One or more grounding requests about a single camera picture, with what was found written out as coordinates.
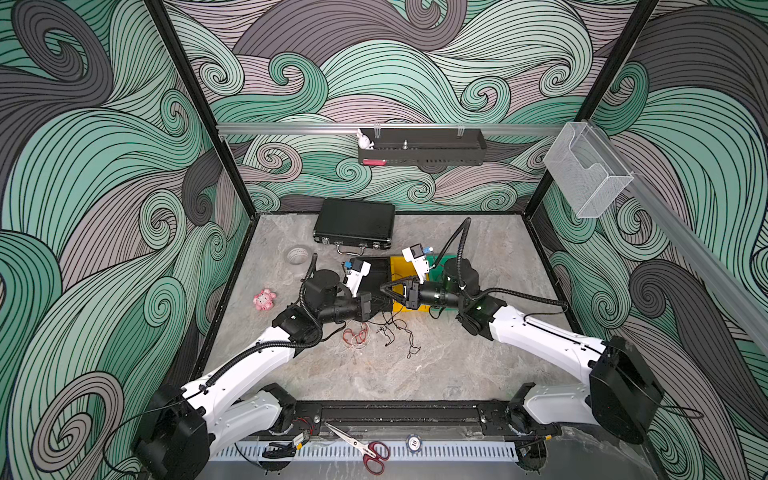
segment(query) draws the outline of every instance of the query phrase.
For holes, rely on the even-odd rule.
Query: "red scissors handle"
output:
[[[376,457],[363,455],[362,464],[371,475],[381,475],[384,473],[384,460],[389,458],[389,447],[381,442],[370,442],[368,444],[368,449],[375,453]]]

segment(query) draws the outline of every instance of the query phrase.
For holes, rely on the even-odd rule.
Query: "white toy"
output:
[[[256,306],[256,310],[269,310],[273,307],[272,299],[274,299],[276,296],[277,293],[274,293],[270,291],[270,289],[265,288],[253,298],[253,305]]]
[[[367,135],[363,135],[360,129],[357,129],[357,146],[363,150],[373,150],[373,142]]]

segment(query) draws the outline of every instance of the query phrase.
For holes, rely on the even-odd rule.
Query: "black briefcase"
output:
[[[336,245],[336,250],[342,254],[350,253],[342,252],[339,248],[342,245],[389,250],[394,225],[395,206],[392,204],[326,198],[312,236],[317,243]]]

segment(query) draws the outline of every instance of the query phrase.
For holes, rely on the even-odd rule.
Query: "wire mesh file holder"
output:
[[[588,122],[568,122],[544,164],[576,218],[597,218],[632,181],[632,173],[607,135]]]

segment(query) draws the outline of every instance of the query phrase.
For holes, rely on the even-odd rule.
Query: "scissors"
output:
[[[328,422],[324,422],[324,423],[326,424],[326,427],[330,429],[331,432],[337,434],[344,442],[347,442],[351,446],[360,450],[360,452],[362,453],[362,464],[366,467],[366,470],[368,470],[370,474],[381,475],[382,473],[384,473],[384,461],[389,458],[388,446],[384,445],[381,442],[362,443],[357,439],[350,437],[349,435],[342,432],[335,426],[329,424]],[[379,451],[381,451],[385,455],[378,453],[374,449],[374,447],[377,445],[381,445],[379,448]]]

